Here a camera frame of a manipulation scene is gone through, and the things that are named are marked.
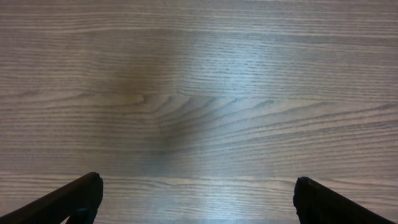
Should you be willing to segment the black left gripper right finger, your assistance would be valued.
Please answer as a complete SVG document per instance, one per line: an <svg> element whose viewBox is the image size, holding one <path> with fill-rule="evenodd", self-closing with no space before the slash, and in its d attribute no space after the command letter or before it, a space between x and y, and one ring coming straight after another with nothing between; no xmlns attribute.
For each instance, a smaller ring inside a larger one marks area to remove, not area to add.
<svg viewBox="0 0 398 224"><path fill-rule="evenodd" d="M394 224L308 177L297 179L293 204L300 224Z"/></svg>

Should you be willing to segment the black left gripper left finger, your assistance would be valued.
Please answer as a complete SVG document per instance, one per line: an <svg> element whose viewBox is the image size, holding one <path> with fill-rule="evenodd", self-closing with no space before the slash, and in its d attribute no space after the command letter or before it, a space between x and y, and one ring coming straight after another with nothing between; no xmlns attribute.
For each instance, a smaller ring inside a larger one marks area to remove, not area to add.
<svg viewBox="0 0 398 224"><path fill-rule="evenodd" d="M8 224L93 224L103 199L103 180L90 172L1 217Z"/></svg>

